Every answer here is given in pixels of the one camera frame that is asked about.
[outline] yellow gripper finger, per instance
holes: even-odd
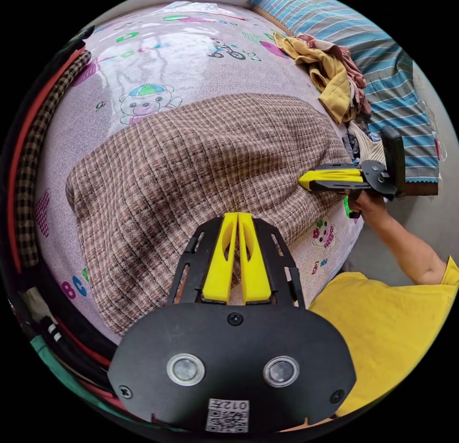
[[[349,183],[363,183],[360,169],[327,169],[327,170],[309,170],[299,179],[300,185],[310,190],[312,181],[336,181]]]
[[[271,287],[250,213],[239,213],[239,247],[243,304],[268,301]]]
[[[225,213],[202,289],[203,297],[208,301],[219,301],[226,304],[229,302],[237,228],[238,214]],[[228,246],[228,258],[226,258],[225,252]]]

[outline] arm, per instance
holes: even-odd
[[[401,270],[415,284],[435,285],[442,281],[446,263],[430,245],[389,215],[381,197],[374,198],[363,191],[357,201],[350,200],[349,205],[352,210],[362,212],[365,223],[374,229],[395,256]]]

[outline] yellow shirt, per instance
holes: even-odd
[[[337,416],[378,399],[414,369],[448,316],[458,286],[459,268],[450,257],[439,285],[390,287],[347,272],[324,288],[309,310],[339,330],[357,376]]]

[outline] crumpled clothing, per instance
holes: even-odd
[[[352,60],[350,56],[350,50],[345,46],[338,46],[331,43],[330,41],[318,40],[312,35],[308,35],[306,33],[300,33],[296,38],[298,40],[304,41],[310,48],[320,49],[327,54],[334,55],[343,63],[348,73],[349,81],[355,87],[355,101],[357,104],[357,110],[366,115],[371,115],[372,109],[365,97],[364,92],[364,89],[367,87],[367,81]]]
[[[378,142],[381,140],[379,136],[377,136],[375,133],[369,131],[368,129],[364,131],[365,134],[370,138],[372,142]]]
[[[296,64],[308,65],[309,76],[321,92],[318,99],[332,119],[338,125],[352,121],[357,110],[352,106],[351,86],[344,64],[334,55],[310,48],[295,37],[275,33],[274,39],[277,47],[292,57]]]
[[[355,163],[356,160],[360,161],[360,147],[359,142],[355,138],[355,135],[347,133],[343,137],[343,144],[346,148],[346,151],[348,152],[348,155],[352,159],[352,162]]]
[[[359,142],[361,161],[379,161],[384,165],[386,164],[383,141],[381,139],[374,142],[368,138],[368,135],[355,121],[349,123],[348,135],[355,135],[357,142]]]

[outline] person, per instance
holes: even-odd
[[[390,287],[360,272],[342,272],[309,306],[340,331],[354,362],[357,381],[337,417],[382,397],[415,368],[441,329],[459,287],[453,258],[445,263],[407,231],[388,213],[381,196],[362,191],[357,200],[349,200],[349,207],[361,212],[414,285]],[[286,431],[307,426],[305,421]]]

